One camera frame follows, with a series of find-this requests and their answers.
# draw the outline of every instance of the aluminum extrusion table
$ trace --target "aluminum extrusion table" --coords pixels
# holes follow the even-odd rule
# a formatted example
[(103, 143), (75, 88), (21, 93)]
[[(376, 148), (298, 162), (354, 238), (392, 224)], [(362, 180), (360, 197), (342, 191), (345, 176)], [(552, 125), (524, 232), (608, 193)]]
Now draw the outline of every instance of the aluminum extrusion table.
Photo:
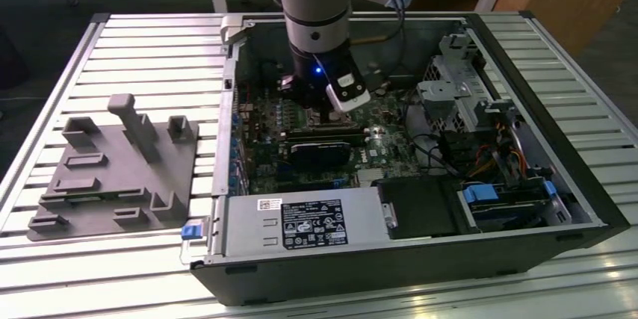
[[(534, 19), (482, 14), (524, 77), (630, 223), (638, 223), (638, 132)], [(70, 116), (117, 122), (106, 104), (134, 93), (153, 121), (183, 114), (201, 134), (191, 217), (211, 213), (222, 14), (97, 16), (0, 184), (0, 317), (582, 318), (638, 311), (638, 227), (530, 272), (267, 306), (225, 307), (189, 273), (203, 243), (179, 230), (33, 243), (26, 237), (61, 159)], [(488, 72), (494, 86), (505, 89)]]

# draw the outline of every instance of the warning label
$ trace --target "warning label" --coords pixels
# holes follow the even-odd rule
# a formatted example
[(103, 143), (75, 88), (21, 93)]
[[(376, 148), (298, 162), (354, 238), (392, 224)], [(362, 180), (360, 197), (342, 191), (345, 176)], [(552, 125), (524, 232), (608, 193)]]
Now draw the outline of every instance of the warning label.
[(341, 199), (282, 203), (282, 230), (287, 250), (349, 244)]

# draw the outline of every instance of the electronic component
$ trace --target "electronic component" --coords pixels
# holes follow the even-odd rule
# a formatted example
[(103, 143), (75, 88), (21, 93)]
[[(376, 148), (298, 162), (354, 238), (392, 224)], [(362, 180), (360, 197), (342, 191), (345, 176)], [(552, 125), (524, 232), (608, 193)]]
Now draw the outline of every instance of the electronic component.
[(477, 165), (481, 147), (497, 143), (497, 130), (476, 132), (444, 131), (440, 150), (444, 160), (462, 173), (469, 173)]
[(289, 161), (298, 171), (318, 171), (345, 166), (352, 146), (346, 142), (305, 143), (290, 147)]
[(354, 147), (366, 146), (370, 131), (366, 128), (316, 129), (311, 131), (285, 131), (279, 140), (287, 143), (346, 142)]
[(385, 177), (385, 172), (381, 168), (369, 168), (357, 171), (357, 181), (360, 187), (370, 187), (373, 182)]

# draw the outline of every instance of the blue latch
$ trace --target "blue latch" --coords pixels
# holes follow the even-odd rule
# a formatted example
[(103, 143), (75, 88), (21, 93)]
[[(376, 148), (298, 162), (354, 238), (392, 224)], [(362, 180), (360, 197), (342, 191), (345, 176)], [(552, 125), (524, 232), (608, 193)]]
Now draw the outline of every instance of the blue latch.
[(542, 185), (546, 188), (548, 195), (550, 196), (550, 198), (558, 195), (557, 187), (554, 186), (554, 183), (552, 181), (545, 181)]
[(496, 201), (498, 199), (497, 190), (493, 185), (472, 185), (464, 190), (466, 202)]
[(191, 224), (182, 227), (182, 239), (190, 241), (203, 237), (203, 223)]

